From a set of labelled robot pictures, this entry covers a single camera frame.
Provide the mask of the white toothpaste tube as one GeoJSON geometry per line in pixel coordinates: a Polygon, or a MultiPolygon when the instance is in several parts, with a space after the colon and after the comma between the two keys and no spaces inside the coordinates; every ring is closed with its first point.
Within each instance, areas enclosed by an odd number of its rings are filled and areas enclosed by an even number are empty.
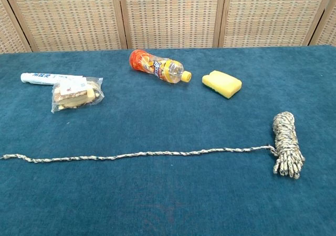
{"type": "Polygon", "coordinates": [[[54,85],[60,81],[67,79],[78,79],[82,76],[78,75],[63,75],[63,74],[49,74],[49,73],[22,73],[20,79],[23,83],[30,83],[35,85],[54,85]]]}

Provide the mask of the orange label plastic drink bottle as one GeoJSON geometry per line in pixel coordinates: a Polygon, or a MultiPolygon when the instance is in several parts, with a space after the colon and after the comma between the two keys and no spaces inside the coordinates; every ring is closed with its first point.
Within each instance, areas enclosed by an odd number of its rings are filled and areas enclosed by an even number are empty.
{"type": "Polygon", "coordinates": [[[185,70],[179,61],[155,56],[141,49],[130,54],[129,63],[134,70],[152,74],[171,84],[180,81],[188,83],[192,78],[192,73],[185,70]]]}

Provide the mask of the teal table cloth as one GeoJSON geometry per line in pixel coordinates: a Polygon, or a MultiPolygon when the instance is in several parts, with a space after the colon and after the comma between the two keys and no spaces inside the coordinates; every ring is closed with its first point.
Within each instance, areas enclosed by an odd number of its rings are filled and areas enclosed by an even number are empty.
{"type": "Polygon", "coordinates": [[[336,236],[336,47],[158,49],[192,73],[175,85],[135,71],[129,50],[0,54],[0,236],[336,236]],[[202,83],[242,82],[230,99],[202,83]],[[51,112],[52,85],[22,73],[103,78],[96,105],[51,112]],[[274,143],[295,117],[295,180],[268,150],[116,161],[113,156],[274,143]]]}

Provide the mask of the clear bag of snacks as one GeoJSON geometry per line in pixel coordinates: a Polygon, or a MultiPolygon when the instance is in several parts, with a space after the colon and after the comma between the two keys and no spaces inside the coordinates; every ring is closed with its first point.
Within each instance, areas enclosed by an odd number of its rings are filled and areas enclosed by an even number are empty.
{"type": "Polygon", "coordinates": [[[79,77],[55,83],[52,87],[51,112],[100,103],[104,98],[102,82],[101,77],[79,77]]]}

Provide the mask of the yellow sponge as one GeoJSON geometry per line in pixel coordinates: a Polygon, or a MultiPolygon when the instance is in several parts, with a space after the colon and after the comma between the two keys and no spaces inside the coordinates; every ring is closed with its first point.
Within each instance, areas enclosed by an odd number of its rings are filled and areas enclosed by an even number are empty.
{"type": "Polygon", "coordinates": [[[202,83],[227,99],[230,99],[242,87],[239,79],[217,70],[204,75],[202,83]]]}

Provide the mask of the woven bamboo folding screen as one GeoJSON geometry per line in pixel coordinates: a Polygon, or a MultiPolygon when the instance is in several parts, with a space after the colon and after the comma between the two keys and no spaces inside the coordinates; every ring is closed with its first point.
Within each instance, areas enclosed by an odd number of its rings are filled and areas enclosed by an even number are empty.
{"type": "Polygon", "coordinates": [[[336,0],[0,0],[0,54],[327,44],[336,0]]]}

